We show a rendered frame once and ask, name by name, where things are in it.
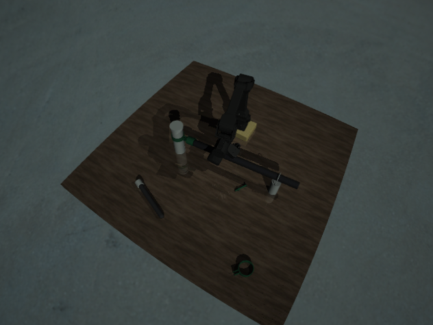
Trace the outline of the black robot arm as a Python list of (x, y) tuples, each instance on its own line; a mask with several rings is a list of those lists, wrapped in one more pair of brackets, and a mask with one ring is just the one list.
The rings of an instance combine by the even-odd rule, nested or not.
[[(218, 138), (212, 153), (218, 158), (227, 154), (231, 159), (240, 152), (240, 143), (233, 143), (237, 129), (245, 131), (250, 122), (247, 109), (248, 94), (253, 88), (255, 80), (252, 76), (240, 73), (234, 79), (234, 91), (227, 112), (219, 119), (215, 137)], [(218, 131), (221, 131), (218, 132)]]

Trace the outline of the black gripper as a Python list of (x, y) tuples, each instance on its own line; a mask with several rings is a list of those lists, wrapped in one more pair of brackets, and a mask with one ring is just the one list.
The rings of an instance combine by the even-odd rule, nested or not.
[(223, 159), (223, 158), (218, 158), (218, 157), (216, 157), (216, 156), (212, 153), (212, 151), (210, 152), (210, 154), (209, 154), (209, 156), (208, 156), (208, 158), (207, 158), (208, 161), (210, 161), (211, 163), (213, 163), (213, 164), (215, 164), (215, 165), (217, 165), (217, 166), (220, 164), (220, 162), (222, 161), (222, 159)]

